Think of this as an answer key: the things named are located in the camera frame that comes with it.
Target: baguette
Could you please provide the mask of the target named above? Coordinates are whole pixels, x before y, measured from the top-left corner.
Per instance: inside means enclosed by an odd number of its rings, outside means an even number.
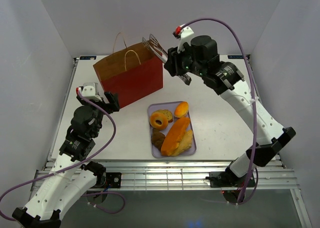
[[[162,155],[171,156],[175,152],[179,147],[189,124],[190,119],[187,117],[180,118],[173,124],[162,144]]]

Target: bread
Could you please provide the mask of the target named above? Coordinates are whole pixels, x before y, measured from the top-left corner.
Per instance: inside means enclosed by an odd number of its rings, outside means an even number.
[[[179,154],[190,149],[192,146],[192,130],[188,130],[184,133],[184,136],[178,146],[178,148],[172,153],[171,156],[178,156]]]
[[[150,116],[149,122],[157,130],[164,130],[168,126],[168,120],[162,113],[153,113]]]
[[[180,118],[173,124],[162,144],[162,155],[171,156],[175,152],[179,143],[182,141],[189,124],[190,119],[187,117]]]
[[[174,111],[174,116],[177,118],[185,117],[189,111],[189,104],[185,101],[179,103]]]
[[[164,143],[166,136],[157,129],[153,128],[151,143],[158,149],[161,150],[162,144]]]
[[[174,116],[172,115],[170,110],[168,110],[168,109],[159,109],[159,110],[154,111],[153,113],[156,113],[156,112],[164,114],[169,123],[173,122]]]

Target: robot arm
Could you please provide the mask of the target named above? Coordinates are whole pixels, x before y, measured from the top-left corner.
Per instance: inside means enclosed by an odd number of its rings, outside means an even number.
[[[173,35],[180,39],[178,47],[168,50],[164,68],[171,76],[190,72],[202,78],[205,85],[226,100],[253,131],[252,102],[257,109],[257,144],[253,168],[266,166],[269,161],[295,136],[293,128],[284,128],[273,119],[258,100],[251,99],[251,91],[243,74],[230,62],[220,61],[217,43],[209,36],[194,37],[190,27]],[[219,186],[240,184],[248,172],[251,148],[232,162],[220,174],[221,180],[213,179]]]
[[[79,88],[84,97],[99,105],[109,114],[119,111],[117,96],[106,92],[105,95],[109,100],[109,103],[106,104],[97,92],[96,83],[86,83]],[[68,185],[73,174],[80,168],[81,161],[86,159],[94,147],[93,138],[98,136],[102,128],[104,115],[101,110],[85,102],[79,96],[77,99],[82,106],[78,107],[73,114],[71,126],[60,148],[59,156],[50,171],[54,175],[44,180],[33,198],[23,208],[16,208],[12,214],[13,218],[25,228],[60,227],[65,213],[81,195],[96,184],[101,186],[101,183],[106,180],[104,179],[106,168],[91,161],[87,165],[82,165],[80,175]],[[75,165],[74,168],[64,170],[72,165]]]

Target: tray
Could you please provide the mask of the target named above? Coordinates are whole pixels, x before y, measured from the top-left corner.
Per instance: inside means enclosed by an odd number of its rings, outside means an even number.
[[[177,105],[179,103],[181,103],[182,101],[176,101],[176,102],[170,102],[170,103],[159,103],[159,104],[151,104],[149,107],[148,107],[148,119],[150,117],[150,115],[156,111],[156,110],[159,110],[159,109],[168,109],[172,112],[172,114],[175,112],[175,109],[177,107]],[[190,114],[189,112],[187,113],[186,117],[190,118]],[[164,130],[161,130],[160,132],[163,133],[164,135],[167,135],[169,130],[171,129],[171,127],[173,126],[173,124],[176,122],[177,118],[173,117],[173,122],[169,123],[167,128],[164,129]],[[151,137],[152,137],[152,126],[149,125],[150,127],[150,144],[151,144]],[[193,130],[192,128],[192,122],[191,122],[191,118],[190,118],[190,125],[188,126],[188,128],[186,130]],[[176,157],[179,157],[179,156],[185,156],[185,155],[192,155],[196,152],[197,150],[197,146],[196,146],[196,141],[195,141],[195,134],[193,133],[193,136],[192,136],[192,144],[191,144],[191,148],[186,150],[185,152],[179,154],[178,156]],[[176,157],[170,157],[170,156],[162,156],[161,155],[161,152],[153,145],[151,144],[151,152],[152,152],[152,155],[155,157],[155,158],[176,158]]]

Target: white table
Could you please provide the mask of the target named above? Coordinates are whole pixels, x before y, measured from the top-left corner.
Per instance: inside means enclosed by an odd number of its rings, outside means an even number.
[[[58,128],[57,137],[51,154],[56,159],[63,144],[66,131],[77,107],[76,87],[86,82],[97,82],[99,93],[103,89],[93,68],[100,59],[79,60],[74,74],[71,89]],[[221,55],[223,61],[234,63],[244,74],[247,81],[248,73],[243,59],[229,60]],[[220,98],[212,89],[203,84],[201,78],[190,74],[192,82],[185,85],[178,77],[171,77],[163,70],[163,88],[113,113],[117,133],[113,142],[95,160],[234,160],[252,144],[253,135],[234,109]],[[171,101],[187,101],[189,113],[197,145],[197,151],[191,156],[166,157],[157,159],[151,153],[151,138],[147,108],[150,104]],[[104,117],[99,137],[94,139],[96,145],[91,154],[100,149],[111,137],[113,127],[108,118]]]

